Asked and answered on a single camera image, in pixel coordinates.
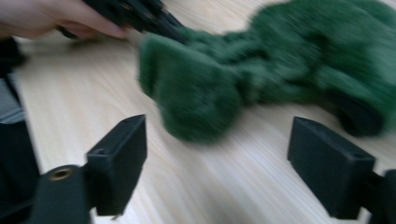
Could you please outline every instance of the wooden table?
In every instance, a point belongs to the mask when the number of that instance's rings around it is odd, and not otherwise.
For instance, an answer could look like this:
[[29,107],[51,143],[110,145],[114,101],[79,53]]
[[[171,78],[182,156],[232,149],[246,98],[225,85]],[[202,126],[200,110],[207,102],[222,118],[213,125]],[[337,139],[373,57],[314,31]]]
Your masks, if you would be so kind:
[[[242,29],[270,1],[164,2],[185,25],[221,33]],[[254,105],[214,146],[180,142],[165,131],[136,81],[141,38],[131,32],[127,41],[78,42],[50,34],[21,41],[30,60],[17,81],[42,172],[84,164],[85,153],[120,120],[147,115],[148,159],[134,196],[123,217],[96,217],[95,223],[366,223],[365,211],[359,221],[329,218],[292,169],[286,159],[292,119],[337,131],[377,157],[380,174],[396,167],[394,133],[356,139],[315,105]]]

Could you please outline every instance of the wood grain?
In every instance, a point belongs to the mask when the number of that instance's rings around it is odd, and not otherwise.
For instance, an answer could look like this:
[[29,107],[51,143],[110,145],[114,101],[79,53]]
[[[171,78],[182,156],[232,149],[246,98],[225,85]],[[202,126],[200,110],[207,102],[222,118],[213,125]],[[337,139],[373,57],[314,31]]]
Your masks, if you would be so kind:
[[[185,25],[209,32],[240,30],[265,0],[167,0]],[[327,125],[377,157],[380,174],[394,168],[394,133],[357,139],[315,105],[245,108],[225,139],[211,147],[186,144],[163,128],[156,105],[142,93],[137,49],[143,36],[72,41],[53,33],[21,40],[30,56],[17,80],[42,172],[85,163],[85,153],[120,120],[147,115],[148,159],[123,217],[95,223],[318,224],[366,223],[328,217],[286,159],[295,116]]]

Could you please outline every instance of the hand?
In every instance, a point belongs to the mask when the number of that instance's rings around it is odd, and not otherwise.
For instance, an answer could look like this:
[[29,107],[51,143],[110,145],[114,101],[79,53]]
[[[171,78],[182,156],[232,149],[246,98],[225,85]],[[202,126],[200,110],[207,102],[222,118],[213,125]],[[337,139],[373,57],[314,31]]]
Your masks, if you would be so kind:
[[33,38],[57,26],[82,38],[97,32],[118,38],[126,29],[99,15],[81,0],[0,0],[0,38]]

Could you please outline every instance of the green fabric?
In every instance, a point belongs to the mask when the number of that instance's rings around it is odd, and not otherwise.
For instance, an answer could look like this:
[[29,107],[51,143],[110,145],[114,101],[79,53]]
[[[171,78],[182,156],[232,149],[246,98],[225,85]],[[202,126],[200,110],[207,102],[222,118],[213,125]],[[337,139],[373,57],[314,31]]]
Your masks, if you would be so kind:
[[149,35],[141,87],[175,137],[214,142],[244,105],[314,103],[336,90],[395,118],[396,12],[373,0],[294,0],[264,7],[241,32],[183,28],[181,45]]

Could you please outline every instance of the finger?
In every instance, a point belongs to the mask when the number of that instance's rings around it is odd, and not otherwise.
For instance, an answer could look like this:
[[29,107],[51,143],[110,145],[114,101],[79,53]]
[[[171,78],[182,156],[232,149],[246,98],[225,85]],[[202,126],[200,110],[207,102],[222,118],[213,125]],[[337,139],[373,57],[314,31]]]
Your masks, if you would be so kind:
[[82,1],[75,1],[67,10],[67,19],[77,21],[86,26],[91,27],[106,35],[112,35],[118,38],[126,36],[126,29],[121,28],[115,23],[107,20],[97,13],[93,8],[89,7]]

